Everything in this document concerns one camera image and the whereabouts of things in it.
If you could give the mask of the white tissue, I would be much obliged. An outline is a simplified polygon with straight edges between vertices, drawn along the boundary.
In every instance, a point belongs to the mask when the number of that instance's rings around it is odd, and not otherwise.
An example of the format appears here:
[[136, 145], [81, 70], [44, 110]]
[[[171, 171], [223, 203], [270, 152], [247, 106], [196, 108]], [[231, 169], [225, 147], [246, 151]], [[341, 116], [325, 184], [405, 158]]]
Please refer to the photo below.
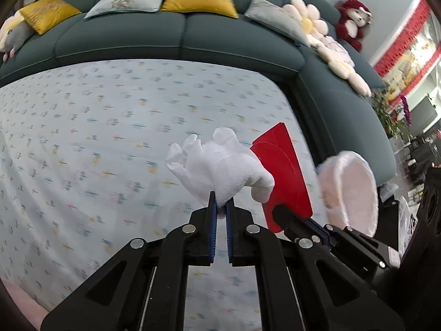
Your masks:
[[217, 205], [222, 207], [244, 187], [250, 188], [256, 202], [266, 203], [275, 186], [271, 173], [229, 128], [217, 128], [205, 143], [190, 135], [183, 145], [171, 144], [165, 164], [204, 205], [214, 192]]

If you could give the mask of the red envelope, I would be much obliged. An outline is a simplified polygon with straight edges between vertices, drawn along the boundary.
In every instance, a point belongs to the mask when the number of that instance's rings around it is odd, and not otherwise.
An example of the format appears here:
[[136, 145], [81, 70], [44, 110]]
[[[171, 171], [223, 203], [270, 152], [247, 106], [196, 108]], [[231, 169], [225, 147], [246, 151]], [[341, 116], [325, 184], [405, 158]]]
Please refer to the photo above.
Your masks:
[[308, 190], [286, 125], [279, 122], [267, 130], [253, 141], [251, 150], [274, 177], [270, 199], [263, 204], [268, 229], [274, 233], [282, 231], [272, 216], [277, 205], [286, 205], [303, 219], [312, 217]]

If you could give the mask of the floral light blue tablecloth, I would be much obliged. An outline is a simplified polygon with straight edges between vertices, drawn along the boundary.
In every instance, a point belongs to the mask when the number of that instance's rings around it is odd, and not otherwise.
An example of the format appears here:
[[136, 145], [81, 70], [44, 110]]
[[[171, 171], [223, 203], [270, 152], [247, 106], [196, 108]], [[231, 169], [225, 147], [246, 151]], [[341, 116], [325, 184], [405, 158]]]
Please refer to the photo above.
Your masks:
[[278, 86], [248, 70], [185, 61], [80, 63], [1, 88], [1, 279], [44, 311], [134, 237], [153, 241], [200, 203], [167, 169], [172, 143], [232, 129], [249, 146], [285, 123], [314, 218], [315, 167]]

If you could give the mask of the potted flowers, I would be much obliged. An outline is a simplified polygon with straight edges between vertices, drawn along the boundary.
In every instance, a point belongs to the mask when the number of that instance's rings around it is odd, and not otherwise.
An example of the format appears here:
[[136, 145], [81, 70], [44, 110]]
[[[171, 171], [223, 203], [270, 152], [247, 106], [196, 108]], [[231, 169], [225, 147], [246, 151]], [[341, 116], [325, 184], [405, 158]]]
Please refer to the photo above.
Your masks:
[[401, 137], [409, 132], [411, 115], [405, 96], [400, 95], [398, 102], [392, 104], [385, 94], [372, 94], [372, 107], [388, 138]]

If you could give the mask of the white flower pillow flat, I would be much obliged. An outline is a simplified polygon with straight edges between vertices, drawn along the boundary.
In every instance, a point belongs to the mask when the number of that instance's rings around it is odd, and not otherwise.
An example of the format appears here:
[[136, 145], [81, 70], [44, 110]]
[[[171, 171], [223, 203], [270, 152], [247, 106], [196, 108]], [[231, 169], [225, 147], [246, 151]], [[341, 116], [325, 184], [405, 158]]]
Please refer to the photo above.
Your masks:
[[355, 71], [351, 56], [334, 38], [331, 36], [321, 38], [315, 49], [329, 69], [340, 79], [347, 81], [356, 93], [364, 97], [372, 96], [367, 82]]

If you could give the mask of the dark green sectional sofa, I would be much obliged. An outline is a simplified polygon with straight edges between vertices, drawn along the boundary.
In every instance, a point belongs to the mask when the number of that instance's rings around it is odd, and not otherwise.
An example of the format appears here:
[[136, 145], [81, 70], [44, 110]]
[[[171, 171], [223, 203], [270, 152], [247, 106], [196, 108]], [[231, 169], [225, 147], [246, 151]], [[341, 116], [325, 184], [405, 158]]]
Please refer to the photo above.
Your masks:
[[[112, 14], [72, 17], [33, 36], [1, 63], [1, 84], [86, 61], [154, 58], [197, 61], [252, 70], [273, 80], [297, 113], [313, 161], [341, 151], [361, 155], [382, 185], [396, 174], [389, 139], [371, 107], [335, 76], [316, 52], [245, 16], [251, 0], [233, 0], [238, 17], [210, 13]], [[290, 0], [267, 0], [284, 5]], [[341, 14], [326, 0], [304, 0], [320, 11], [331, 35]]]

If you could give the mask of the light grey cushion right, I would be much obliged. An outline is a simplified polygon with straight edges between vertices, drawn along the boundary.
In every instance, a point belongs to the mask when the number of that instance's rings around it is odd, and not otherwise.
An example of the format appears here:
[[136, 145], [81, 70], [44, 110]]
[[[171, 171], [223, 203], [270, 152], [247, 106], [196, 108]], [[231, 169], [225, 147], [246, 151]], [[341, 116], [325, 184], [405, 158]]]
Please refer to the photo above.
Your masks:
[[278, 34], [310, 47], [299, 20], [276, 4], [266, 0], [251, 0], [244, 15]]

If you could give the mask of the white flower pillow upright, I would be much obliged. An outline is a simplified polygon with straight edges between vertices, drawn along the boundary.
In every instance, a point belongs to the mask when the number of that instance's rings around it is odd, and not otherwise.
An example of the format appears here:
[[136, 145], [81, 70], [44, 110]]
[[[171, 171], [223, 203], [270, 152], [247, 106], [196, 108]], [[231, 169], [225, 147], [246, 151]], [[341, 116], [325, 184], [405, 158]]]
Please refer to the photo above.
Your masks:
[[289, 4], [282, 6], [282, 9], [300, 23], [312, 46], [323, 44], [322, 40], [327, 36], [329, 29], [315, 5], [306, 4], [303, 0], [291, 0]]

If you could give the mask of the red white plush bear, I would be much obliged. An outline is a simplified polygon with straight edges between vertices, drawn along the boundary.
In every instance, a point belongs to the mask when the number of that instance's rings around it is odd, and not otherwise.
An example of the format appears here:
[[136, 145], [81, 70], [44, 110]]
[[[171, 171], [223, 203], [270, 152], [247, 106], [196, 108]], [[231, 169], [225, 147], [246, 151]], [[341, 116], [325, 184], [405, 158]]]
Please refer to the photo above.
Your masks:
[[372, 13], [359, 0], [345, 0], [339, 6], [338, 11], [341, 17], [335, 25], [337, 37], [360, 52], [364, 32], [372, 21]]

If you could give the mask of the yellow cushion left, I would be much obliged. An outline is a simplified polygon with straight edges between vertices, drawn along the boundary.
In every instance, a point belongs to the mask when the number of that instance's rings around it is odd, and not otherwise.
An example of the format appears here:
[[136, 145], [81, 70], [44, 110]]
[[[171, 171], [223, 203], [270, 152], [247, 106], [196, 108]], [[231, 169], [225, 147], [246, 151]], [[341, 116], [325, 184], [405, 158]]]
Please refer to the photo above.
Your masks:
[[64, 0], [39, 0], [19, 9], [24, 21], [38, 35], [82, 12]]

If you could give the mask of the grey plush toy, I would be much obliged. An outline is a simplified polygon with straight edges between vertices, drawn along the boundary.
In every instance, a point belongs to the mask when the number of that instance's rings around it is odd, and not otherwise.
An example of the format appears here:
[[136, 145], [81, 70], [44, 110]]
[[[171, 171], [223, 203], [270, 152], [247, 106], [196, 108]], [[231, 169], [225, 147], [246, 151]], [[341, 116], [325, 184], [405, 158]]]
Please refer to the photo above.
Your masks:
[[8, 30], [1, 40], [2, 61], [5, 62], [8, 58], [15, 56], [17, 51], [33, 34], [33, 28], [25, 21]]

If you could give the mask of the red wall hanging decoration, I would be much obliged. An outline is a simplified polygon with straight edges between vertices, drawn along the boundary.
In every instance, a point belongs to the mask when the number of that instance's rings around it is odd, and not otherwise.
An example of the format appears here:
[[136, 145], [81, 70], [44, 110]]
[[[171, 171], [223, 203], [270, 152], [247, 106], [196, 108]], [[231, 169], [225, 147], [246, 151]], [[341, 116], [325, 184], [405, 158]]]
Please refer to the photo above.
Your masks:
[[419, 0], [407, 23], [375, 64], [375, 71], [389, 86], [389, 101], [412, 93], [440, 60], [440, 38], [432, 38], [429, 33], [431, 13], [426, 0]]

